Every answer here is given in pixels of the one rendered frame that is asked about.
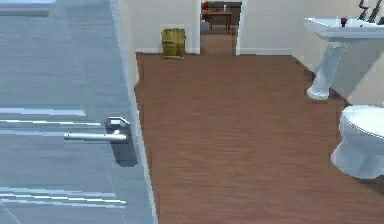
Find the yellow-green waste bin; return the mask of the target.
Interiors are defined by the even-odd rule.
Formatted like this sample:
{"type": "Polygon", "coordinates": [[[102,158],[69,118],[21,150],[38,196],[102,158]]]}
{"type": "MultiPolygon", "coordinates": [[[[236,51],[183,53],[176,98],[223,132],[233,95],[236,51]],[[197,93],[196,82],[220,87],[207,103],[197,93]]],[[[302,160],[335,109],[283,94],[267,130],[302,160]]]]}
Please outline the yellow-green waste bin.
{"type": "Polygon", "coordinates": [[[181,28],[168,28],[161,32],[162,57],[169,59],[183,59],[185,50],[185,30],[181,28]]]}

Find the brown wooden table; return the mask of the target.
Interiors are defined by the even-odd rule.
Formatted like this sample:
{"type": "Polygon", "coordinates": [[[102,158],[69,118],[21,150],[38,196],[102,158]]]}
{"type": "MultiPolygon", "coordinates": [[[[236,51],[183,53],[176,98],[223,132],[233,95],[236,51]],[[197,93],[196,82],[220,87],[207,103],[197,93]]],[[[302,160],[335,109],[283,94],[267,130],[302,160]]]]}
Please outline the brown wooden table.
{"type": "Polygon", "coordinates": [[[201,16],[205,19],[212,19],[214,17],[220,17],[223,16],[226,18],[226,31],[227,34],[230,34],[230,29],[231,29],[231,18],[232,18],[232,12],[227,10],[201,10],[201,16]]]}

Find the pale grey room door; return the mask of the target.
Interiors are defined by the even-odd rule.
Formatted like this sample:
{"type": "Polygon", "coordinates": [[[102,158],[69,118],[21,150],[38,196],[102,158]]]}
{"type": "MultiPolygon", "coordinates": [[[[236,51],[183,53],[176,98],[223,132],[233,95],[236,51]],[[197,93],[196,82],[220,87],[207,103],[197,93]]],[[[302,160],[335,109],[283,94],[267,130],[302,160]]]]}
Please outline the pale grey room door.
{"type": "Polygon", "coordinates": [[[136,72],[123,0],[0,0],[0,224],[159,224],[136,72]]]}

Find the white toilet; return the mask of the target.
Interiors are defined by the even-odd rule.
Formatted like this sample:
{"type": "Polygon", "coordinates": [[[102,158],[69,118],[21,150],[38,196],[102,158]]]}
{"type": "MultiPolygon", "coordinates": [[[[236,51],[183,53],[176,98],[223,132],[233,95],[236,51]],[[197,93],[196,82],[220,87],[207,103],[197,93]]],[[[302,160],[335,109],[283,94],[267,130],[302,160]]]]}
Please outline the white toilet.
{"type": "Polygon", "coordinates": [[[384,108],[347,106],[341,113],[341,143],[331,154],[333,165],[358,179],[384,175],[384,108]]]}

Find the white pedestal sink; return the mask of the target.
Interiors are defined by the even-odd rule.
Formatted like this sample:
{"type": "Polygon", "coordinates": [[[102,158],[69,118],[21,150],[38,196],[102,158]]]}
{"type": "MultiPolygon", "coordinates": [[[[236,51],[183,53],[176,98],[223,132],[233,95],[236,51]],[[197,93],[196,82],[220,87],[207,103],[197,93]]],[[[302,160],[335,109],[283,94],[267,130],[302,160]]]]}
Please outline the white pedestal sink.
{"type": "Polygon", "coordinates": [[[305,27],[320,39],[327,41],[321,62],[315,70],[315,79],[307,95],[316,100],[326,100],[337,67],[343,54],[353,41],[384,39],[384,25],[377,25],[357,18],[306,18],[305,27]]]}

